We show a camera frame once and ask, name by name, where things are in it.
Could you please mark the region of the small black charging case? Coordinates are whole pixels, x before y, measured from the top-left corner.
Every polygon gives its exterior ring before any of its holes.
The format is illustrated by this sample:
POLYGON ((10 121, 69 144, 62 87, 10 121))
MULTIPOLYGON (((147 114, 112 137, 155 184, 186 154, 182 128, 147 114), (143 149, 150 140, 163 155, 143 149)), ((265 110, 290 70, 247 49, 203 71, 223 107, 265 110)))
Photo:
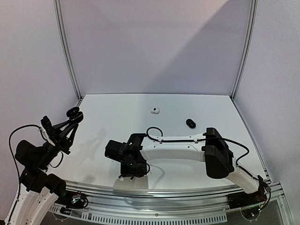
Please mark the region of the small black charging case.
POLYGON ((80 111, 80 108, 78 106, 69 109, 66 112, 66 116, 70 121, 77 122, 77 123, 80 123, 84 118, 83 112, 80 111))

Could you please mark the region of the large black charging case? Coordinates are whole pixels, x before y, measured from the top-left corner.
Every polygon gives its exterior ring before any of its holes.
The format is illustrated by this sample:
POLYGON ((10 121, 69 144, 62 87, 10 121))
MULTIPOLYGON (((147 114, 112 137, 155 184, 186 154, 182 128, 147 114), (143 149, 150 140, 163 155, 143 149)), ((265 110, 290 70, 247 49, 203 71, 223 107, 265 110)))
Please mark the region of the large black charging case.
POLYGON ((190 129, 196 128, 196 123, 195 123, 192 119, 187 119, 187 120, 186 120, 186 125, 187 125, 190 129))

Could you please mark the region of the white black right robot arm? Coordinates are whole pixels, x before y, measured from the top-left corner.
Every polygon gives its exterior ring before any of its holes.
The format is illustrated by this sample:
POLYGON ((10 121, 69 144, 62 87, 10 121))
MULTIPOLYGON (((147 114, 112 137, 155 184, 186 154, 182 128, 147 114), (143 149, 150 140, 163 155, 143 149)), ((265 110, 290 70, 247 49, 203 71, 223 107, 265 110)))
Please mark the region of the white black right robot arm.
POLYGON ((243 167, 239 160, 250 150, 245 145, 227 139, 214 128, 190 136, 151 136, 149 131, 132 134, 127 142, 110 140, 105 157, 120 163, 120 176, 141 178, 150 172, 148 161, 155 159, 184 159, 205 163, 208 177, 227 179, 240 187, 242 200, 253 204, 261 193, 271 192, 260 175, 243 167))

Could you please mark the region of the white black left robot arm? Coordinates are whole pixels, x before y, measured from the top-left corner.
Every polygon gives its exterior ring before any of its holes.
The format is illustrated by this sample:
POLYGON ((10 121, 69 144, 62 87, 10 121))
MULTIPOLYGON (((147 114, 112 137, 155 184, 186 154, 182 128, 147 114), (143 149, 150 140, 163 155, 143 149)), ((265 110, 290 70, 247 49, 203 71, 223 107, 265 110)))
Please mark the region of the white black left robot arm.
POLYGON ((24 169, 18 173, 18 190, 6 219, 0 222, 2 225, 38 225, 54 203, 66 209, 83 209, 87 206, 86 195, 68 191, 63 179, 46 173, 58 153, 70 153, 80 121, 80 116, 76 116, 52 125, 45 116, 38 126, 45 139, 44 144, 35 146, 27 140, 18 143, 13 158, 24 169))

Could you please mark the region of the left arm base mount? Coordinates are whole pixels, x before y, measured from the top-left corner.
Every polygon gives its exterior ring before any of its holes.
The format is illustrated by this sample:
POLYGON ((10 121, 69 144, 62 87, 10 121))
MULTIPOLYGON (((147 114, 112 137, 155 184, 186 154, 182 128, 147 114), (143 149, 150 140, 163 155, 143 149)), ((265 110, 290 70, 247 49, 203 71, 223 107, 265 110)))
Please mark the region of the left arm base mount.
POLYGON ((60 213, 70 215, 72 210, 82 210, 89 205, 87 195, 77 191, 67 191, 64 197, 59 199, 59 204, 62 205, 60 213))

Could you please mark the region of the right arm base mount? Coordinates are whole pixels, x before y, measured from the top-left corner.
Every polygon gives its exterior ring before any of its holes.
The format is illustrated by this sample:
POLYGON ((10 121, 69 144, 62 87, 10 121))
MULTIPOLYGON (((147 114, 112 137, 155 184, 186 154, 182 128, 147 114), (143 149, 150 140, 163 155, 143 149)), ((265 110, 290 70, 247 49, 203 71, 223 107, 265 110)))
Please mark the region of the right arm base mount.
POLYGON ((245 192, 237 192, 227 196, 227 203, 230 209, 237 209, 246 206, 262 203, 260 209, 268 205, 271 198, 271 187, 260 186, 258 190, 251 194, 245 192))

